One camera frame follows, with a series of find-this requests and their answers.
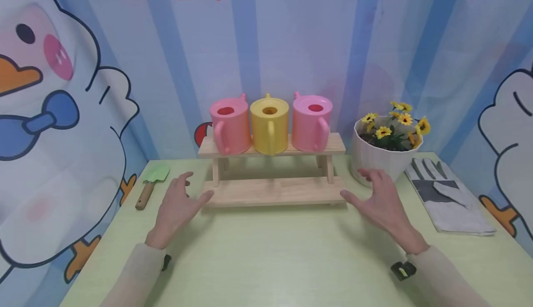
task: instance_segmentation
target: garden trowel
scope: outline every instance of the garden trowel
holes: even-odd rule
[[[154,184],[157,181],[165,181],[169,171],[170,168],[165,164],[158,164],[147,171],[147,178],[144,180],[146,184],[144,185],[143,192],[141,192],[139,201],[135,205],[137,210],[144,210],[154,190]]]

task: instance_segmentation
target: gray glove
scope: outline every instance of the gray glove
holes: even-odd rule
[[[406,173],[438,231],[494,234],[496,230],[483,217],[477,199],[448,165],[413,159]]]

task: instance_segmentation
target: wooden shelf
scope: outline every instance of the wooden shelf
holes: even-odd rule
[[[341,204],[339,195],[346,188],[341,177],[328,183],[327,177],[260,178],[254,180],[222,180],[218,187],[206,181],[202,192],[214,190],[207,203],[212,208],[261,205]]]
[[[203,191],[213,190],[215,195],[207,203],[212,208],[230,206],[337,204],[344,203],[339,195],[346,188],[342,178],[334,176],[332,155],[346,152],[339,133],[329,133],[324,152],[301,152],[290,143],[276,156],[316,156],[316,164],[322,168],[323,177],[259,178],[254,180],[220,180],[220,170],[231,169],[228,157],[263,157],[250,147],[246,152],[222,156],[218,153],[213,137],[206,136],[201,143],[198,157],[213,161],[213,181],[204,183]]]
[[[292,146],[292,143],[289,142],[287,149],[278,153],[276,156],[308,156],[308,155],[343,155],[346,152],[344,143],[342,142],[341,135],[337,132],[329,133],[328,143],[324,152],[301,152]],[[206,136],[201,143],[200,149],[198,151],[199,158],[227,158],[227,157],[262,157],[263,154],[257,152],[253,146],[250,149],[246,150],[244,153],[239,153],[236,155],[222,156],[217,149],[217,144],[213,140],[213,136]]]

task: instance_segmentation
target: sleeve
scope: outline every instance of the sleeve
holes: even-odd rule
[[[142,307],[161,272],[165,251],[137,244],[100,307]]]
[[[416,266],[413,280],[432,307],[490,307],[436,247],[407,259]]]

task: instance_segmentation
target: yellow watering can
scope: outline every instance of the yellow watering can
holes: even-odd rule
[[[270,97],[254,101],[250,106],[254,148],[264,155],[274,156],[289,145],[289,105]]]

